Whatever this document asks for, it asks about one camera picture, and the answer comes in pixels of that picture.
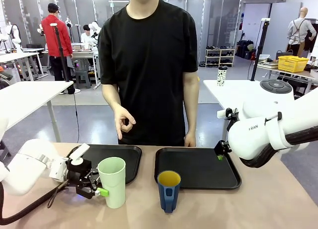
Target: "red jacket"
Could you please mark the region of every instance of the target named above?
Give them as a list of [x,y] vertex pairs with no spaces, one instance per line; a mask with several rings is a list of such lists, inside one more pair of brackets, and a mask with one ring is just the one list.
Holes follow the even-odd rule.
[[64,56],[69,56],[73,53],[71,40],[69,37],[66,25],[57,19],[54,15],[50,14],[48,17],[42,20],[42,28],[45,34],[46,43],[48,45],[49,55],[54,57],[60,57],[59,44],[55,34],[54,27],[50,26],[52,23],[57,23],[57,27],[60,34],[61,45],[63,48]]

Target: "blue cup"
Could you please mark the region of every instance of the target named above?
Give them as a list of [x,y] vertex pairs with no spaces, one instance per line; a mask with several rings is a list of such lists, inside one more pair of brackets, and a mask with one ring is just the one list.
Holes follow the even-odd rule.
[[181,177],[177,172],[166,170],[158,175],[158,188],[161,208],[172,213],[177,206]]

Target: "tray rim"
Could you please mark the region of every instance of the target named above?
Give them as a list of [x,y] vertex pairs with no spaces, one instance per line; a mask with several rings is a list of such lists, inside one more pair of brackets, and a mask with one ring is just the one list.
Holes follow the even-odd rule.
[[131,183],[132,181],[134,181],[136,178],[137,178],[137,175],[138,175],[138,171],[139,171],[139,167],[140,167],[140,161],[141,161],[141,157],[143,155],[143,151],[141,148],[139,148],[138,146],[127,146],[127,145],[99,145],[99,144],[88,144],[89,147],[90,146],[107,146],[107,147],[115,147],[115,148],[130,148],[130,147],[133,147],[133,150],[137,151],[139,153],[139,156],[138,156],[138,159],[137,159],[137,165],[135,167],[135,170],[134,170],[134,177],[127,181],[126,184],[129,184]]
[[[197,150],[214,150],[214,148],[178,148],[178,147],[164,147],[164,148],[161,148],[159,150],[156,151],[156,157],[155,157],[155,171],[154,171],[154,178],[155,178],[155,181],[156,183],[157,182],[157,177],[156,177],[156,172],[158,171],[158,163],[157,163],[157,157],[162,153],[162,152],[167,152],[168,150],[177,150],[177,151],[180,151],[180,152],[183,152],[183,151],[188,151],[188,150],[194,150],[194,151],[197,151]],[[227,161],[232,169],[232,172],[233,174],[235,175],[237,181],[238,181],[238,184],[235,185],[234,187],[230,187],[230,188],[184,188],[184,187],[180,187],[182,189],[190,189],[190,190],[234,190],[234,189],[238,189],[240,188],[240,186],[242,185],[242,178],[237,170],[237,168],[235,167],[235,164],[233,163],[230,155],[227,153],[224,155],[226,158],[227,158]]]

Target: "light green cup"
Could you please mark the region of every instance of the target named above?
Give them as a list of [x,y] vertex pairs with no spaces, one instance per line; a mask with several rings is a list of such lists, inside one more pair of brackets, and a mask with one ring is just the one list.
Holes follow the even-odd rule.
[[126,162],[118,157],[106,158],[98,164],[97,170],[103,188],[109,192],[107,206],[120,208],[126,200]]

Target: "yellow crate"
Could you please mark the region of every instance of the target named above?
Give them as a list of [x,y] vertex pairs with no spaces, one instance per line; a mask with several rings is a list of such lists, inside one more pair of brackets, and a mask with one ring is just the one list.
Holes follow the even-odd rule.
[[297,56],[280,56],[278,59],[278,69],[292,73],[302,72],[309,61],[309,59]]

